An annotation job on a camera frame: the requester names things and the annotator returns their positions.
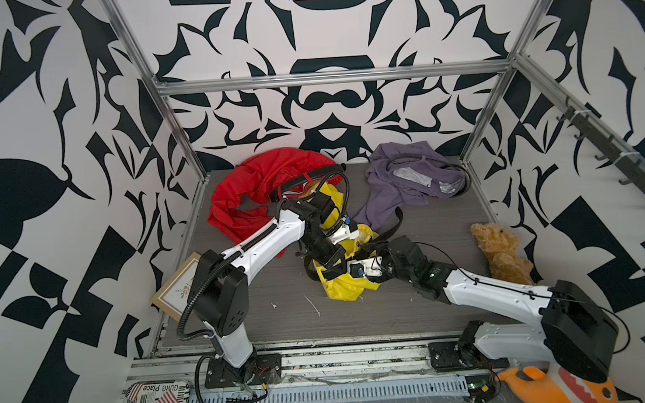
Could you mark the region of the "striped printed card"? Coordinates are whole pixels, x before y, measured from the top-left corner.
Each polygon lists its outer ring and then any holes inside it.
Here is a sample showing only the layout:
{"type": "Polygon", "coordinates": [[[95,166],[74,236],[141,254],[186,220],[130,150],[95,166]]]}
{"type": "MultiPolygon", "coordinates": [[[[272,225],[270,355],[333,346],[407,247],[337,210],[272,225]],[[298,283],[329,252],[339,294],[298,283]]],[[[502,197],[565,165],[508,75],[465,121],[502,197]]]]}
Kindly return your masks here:
{"type": "Polygon", "coordinates": [[[191,383],[185,380],[135,383],[125,403],[187,403],[191,383]]]}

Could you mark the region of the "framed picture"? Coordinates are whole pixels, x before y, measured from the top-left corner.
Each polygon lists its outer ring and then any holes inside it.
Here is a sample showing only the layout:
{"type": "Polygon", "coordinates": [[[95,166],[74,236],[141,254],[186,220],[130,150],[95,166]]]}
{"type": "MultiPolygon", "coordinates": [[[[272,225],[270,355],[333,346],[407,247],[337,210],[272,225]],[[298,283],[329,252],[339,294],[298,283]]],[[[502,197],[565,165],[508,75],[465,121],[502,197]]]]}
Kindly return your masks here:
{"type": "Polygon", "coordinates": [[[200,258],[199,253],[190,255],[151,298],[153,306],[175,321],[179,321],[187,306],[189,291],[191,291],[200,258]]]}

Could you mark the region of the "brown teddy bear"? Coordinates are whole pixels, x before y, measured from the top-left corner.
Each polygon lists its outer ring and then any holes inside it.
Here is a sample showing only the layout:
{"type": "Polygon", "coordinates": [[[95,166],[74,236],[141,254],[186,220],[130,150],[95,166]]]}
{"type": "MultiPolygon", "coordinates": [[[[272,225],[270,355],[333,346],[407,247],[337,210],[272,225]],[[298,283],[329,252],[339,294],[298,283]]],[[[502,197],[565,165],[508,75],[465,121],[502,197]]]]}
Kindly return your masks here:
{"type": "Polygon", "coordinates": [[[493,278],[515,284],[534,284],[531,278],[534,266],[517,253],[520,242],[515,234],[495,223],[474,223],[470,232],[488,261],[493,278]]]}

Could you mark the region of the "orange monster plush toy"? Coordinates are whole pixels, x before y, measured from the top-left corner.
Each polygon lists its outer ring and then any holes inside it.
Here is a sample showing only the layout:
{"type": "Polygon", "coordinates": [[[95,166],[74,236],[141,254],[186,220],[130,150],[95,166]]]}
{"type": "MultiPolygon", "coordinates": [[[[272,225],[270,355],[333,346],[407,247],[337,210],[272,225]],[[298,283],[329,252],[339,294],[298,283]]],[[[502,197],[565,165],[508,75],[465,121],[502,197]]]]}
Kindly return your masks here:
{"type": "Polygon", "coordinates": [[[610,379],[603,383],[585,381],[556,363],[548,370],[534,366],[512,367],[499,374],[523,403],[619,403],[610,379]]]}

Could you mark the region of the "purple trousers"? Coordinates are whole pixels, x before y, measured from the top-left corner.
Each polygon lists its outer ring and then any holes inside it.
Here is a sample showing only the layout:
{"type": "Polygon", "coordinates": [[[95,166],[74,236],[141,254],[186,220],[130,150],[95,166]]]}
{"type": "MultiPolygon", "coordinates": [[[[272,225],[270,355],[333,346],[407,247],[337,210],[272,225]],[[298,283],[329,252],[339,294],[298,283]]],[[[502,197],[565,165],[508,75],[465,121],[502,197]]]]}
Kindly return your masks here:
{"type": "Polygon", "coordinates": [[[430,198],[460,196],[470,186],[470,177],[462,167],[424,141],[381,143],[367,167],[368,200],[352,218],[374,231],[382,229],[398,208],[425,206],[430,198]]]}

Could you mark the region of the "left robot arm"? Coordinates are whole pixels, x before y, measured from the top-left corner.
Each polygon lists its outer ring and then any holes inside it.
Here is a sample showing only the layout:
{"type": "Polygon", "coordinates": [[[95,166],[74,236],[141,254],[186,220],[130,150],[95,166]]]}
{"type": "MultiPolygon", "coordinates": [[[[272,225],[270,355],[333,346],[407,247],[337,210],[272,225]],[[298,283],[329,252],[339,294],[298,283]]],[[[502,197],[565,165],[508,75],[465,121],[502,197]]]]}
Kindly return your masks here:
{"type": "Polygon", "coordinates": [[[205,337],[232,369],[254,357],[247,335],[249,290],[259,272],[293,243],[302,243],[309,259],[336,275],[347,272],[346,250],[323,225],[337,211],[330,195],[282,200],[277,213],[251,237],[222,253],[201,255],[186,306],[177,324],[180,341],[205,337]]]}

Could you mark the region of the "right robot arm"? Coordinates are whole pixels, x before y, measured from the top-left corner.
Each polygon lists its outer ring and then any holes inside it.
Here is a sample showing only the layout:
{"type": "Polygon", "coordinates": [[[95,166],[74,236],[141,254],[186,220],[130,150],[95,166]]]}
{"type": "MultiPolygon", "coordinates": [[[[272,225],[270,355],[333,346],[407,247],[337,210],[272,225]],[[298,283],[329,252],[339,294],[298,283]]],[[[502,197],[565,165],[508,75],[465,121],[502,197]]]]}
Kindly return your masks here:
{"type": "Polygon", "coordinates": [[[429,259],[423,246],[402,236],[378,249],[382,276],[408,282],[432,301],[512,319],[509,326],[483,323],[472,331],[483,356],[555,362],[585,381],[608,380],[620,328],[613,313],[580,287],[563,280],[546,287],[484,277],[451,260],[429,259]]]}

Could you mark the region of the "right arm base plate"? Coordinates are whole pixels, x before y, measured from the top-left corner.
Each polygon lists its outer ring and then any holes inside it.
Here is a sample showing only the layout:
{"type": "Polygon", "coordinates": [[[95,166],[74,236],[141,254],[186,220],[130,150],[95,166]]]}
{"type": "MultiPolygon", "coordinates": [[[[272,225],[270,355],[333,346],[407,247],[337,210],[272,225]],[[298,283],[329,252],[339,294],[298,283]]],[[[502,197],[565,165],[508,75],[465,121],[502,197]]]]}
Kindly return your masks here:
{"type": "Polygon", "coordinates": [[[482,369],[489,365],[489,359],[469,342],[435,342],[428,346],[430,365],[438,373],[482,369]]]}

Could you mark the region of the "red trousers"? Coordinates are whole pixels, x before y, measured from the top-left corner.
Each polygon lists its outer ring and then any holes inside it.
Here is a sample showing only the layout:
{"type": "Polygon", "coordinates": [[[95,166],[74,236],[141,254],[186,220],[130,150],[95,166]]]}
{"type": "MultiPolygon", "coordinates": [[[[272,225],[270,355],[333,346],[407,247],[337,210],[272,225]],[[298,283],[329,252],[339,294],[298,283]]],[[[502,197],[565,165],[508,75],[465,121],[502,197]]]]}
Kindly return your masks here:
{"type": "Polygon", "coordinates": [[[335,164],[323,154],[287,147],[253,156],[216,186],[207,220],[239,244],[269,223],[269,193],[276,186],[304,172],[335,164]]]}

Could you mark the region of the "black coat hook rail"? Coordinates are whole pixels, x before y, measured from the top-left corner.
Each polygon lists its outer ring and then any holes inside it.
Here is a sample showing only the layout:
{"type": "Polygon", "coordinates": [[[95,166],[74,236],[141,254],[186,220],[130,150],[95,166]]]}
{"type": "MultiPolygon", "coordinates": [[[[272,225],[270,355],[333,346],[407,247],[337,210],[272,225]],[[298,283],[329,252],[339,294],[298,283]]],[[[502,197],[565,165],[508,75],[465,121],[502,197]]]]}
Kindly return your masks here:
{"type": "Polygon", "coordinates": [[[565,98],[563,114],[559,122],[569,122],[579,133],[577,141],[586,140],[597,149],[596,160],[615,166],[623,175],[618,182],[622,186],[634,185],[645,195],[645,156],[636,151],[623,138],[615,133],[598,116],[587,109],[574,106],[569,96],[565,98]]]}

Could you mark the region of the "black belt in red trousers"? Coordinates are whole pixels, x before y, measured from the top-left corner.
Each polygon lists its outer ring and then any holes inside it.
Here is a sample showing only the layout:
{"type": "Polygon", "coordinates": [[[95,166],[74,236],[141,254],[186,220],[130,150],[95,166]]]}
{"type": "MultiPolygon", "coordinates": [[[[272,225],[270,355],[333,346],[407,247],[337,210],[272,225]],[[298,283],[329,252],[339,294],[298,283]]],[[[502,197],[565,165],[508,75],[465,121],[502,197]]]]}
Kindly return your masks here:
{"type": "Polygon", "coordinates": [[[286,181],[278,186],[276,186],[270,193],[269,193],[269,198],[272,203],[279,202],[282,198],[289,196],[289,195],[302,195],[305,190],[310,186],[311,184],[315,183],[316,181],[322,181],[324,177],[334,177],[335,173],[334,171],[343,171],[345,172],[347,168],[347,165],[345,163],[341,163],[340,165],[328,165],[328,166],[322,166],[322,168],[318,168],[316,170],[312,170],[310,172],[304,172],[302,175],[299,175],[295,178],[292,178],[289,181],[286,181]]]}

